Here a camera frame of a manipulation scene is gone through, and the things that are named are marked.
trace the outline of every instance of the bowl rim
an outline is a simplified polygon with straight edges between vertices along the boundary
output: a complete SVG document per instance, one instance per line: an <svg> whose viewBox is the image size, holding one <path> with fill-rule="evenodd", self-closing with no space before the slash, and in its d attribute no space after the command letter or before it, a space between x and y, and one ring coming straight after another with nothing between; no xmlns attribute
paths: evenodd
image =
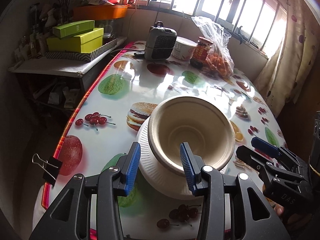
<svg viewBox="0 0 320 240"><path fill-rule="evenodd" d="M177 165L176 163L174 163L172 160L170 160L164 154L164 152L160 146L159 137L154 136L157 134L156 131L159 126L159 113L163 109L166 108L166 105L168 102L170 102L172 100L176 100L178 98L189 98L189 100L190 100L190 98L193 98L193 100L202 101L203 104L207 104L211 108L215 108L215 112L219 113L221 119L226 121L228 134L229 134L231 140L230 140L230 143L228 144L228 147L227 147L227 151L226 151L227 154L225 154L225 156L222 158L222 160L220 160L218 162L217 166L215 167L215 169L217 169L218 171L222 170L228 164L228 162L230 161L230 159L233 155L235 145L236 145L235 132L232 128L230 120L222 111L220 111L220 109L218 109L215 105L213 105L209 101L204 100L200 97L196 97L196 96L185 96L185 95L174 96L174 97L171 97L171 98L168 98L168 99L162 101L160 104L158 104L158 106L156 106L156 108L153 110L152 114L149 117L149 123L148 123L148 141L149 141L149 145L150 145L152 153L154 154L156 159L169 171L171 171L179 176L185 177L185 173L183 171L183 168L181 166Z"/></svg>

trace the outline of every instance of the blue gripper pad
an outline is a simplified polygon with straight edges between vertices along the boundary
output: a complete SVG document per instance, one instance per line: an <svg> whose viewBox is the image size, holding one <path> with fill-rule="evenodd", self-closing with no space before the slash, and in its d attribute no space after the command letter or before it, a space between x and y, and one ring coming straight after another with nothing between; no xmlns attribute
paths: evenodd
<svg viewBox="0 0 320 240"><path fill-rule="evenodd" d="M192 192L192 194L195 195L196 190L197 190L196 189L196 174L195 174L195 171L191 165L191 160L188 155L187 149L185 148L184 143L181 143L181 145L180 145L180 159L182 162L184 173L186 175L188 188Z"/></svg>
<svg viewBox="0 0 320 240"><path fill-rule="evenodd" d="M262 151L266 155L271 158L278 158L280 157L278 147L273 146L272 144L262 140L259 137L253 137L251 140L252 147Z"/></svg>
<svg viewBox="0 0 320 240"><path fill-rule="evenodd" d="M131 157L128 170L125 174L125 187L124 192L126 195L129 195L131 190L133 189L134 181L136 179L139 161L140 161L140 155L141 155L141 148L140 144L137 142L134 142L131 146L131 149L128 153L127 158Z"/></svg>

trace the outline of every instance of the fruit print tablecloth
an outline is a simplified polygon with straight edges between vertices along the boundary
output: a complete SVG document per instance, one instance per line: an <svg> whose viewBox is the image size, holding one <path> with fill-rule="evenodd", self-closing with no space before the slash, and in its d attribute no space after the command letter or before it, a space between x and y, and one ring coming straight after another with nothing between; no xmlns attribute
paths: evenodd
<svg viewBox="0 0 320 240"><path fill-rule="evenodd" d="M127 47L144 49L144 44L138 41ZM251 147L251 138L258 136L273 145L286 147L271 111L252 83L236 68L230 78L218 74L206 76L173 56L148 62L135 59L133 52L123 51L102 71L72 115L53 155L63 161L63 166L55 186L44 185L42 206L47 208L75 173L92 176L115 165L121 155L128 153L141 124L156 105L176 95L198 96L217 106L231 120L236 146ZM262 190L257 172L239 161L234 153L225 173L240 172L247 173ZM130 196L119 199L124 236L154 240L196 238L200 222L196 210L190 213L188 223L170 219L169 213L180 205L198 205L200 212L201 204L199 199L182 201L162 195L138 172ZM95 205L93 197L92 239L96 239ZM161 229L160 224L157 226L161 219L179 226ZM160 226L166 226L166 220L162 222Z"/></svg>

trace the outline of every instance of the orange plastic tray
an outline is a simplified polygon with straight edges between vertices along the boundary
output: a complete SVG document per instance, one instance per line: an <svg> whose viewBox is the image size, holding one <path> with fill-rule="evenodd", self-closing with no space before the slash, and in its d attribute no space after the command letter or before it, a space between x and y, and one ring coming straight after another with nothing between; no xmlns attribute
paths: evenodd
<svg viewBox="0 0 320 240"><path fill-rule="evenodd" d="M73 8L73 19L81 20L111 20L125 17L127 5L90 5Z"/></svg>

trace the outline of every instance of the white shelf top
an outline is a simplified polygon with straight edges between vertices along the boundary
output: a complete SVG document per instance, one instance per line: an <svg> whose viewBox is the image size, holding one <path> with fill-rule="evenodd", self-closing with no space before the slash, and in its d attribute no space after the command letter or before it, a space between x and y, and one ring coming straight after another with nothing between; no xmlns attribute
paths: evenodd
<svg viewBox="0 0 320 240"><path fill-rule="evenodd" d="M102 60L107 54L124 43L127 37L118 37L117 45L101 54L91 62L84 62L69 59L50 59L41 57L39 59L29 59L21 64L14 73L31 73L31 74L46 74L65 77L82 77L94 65Z"/></svg>

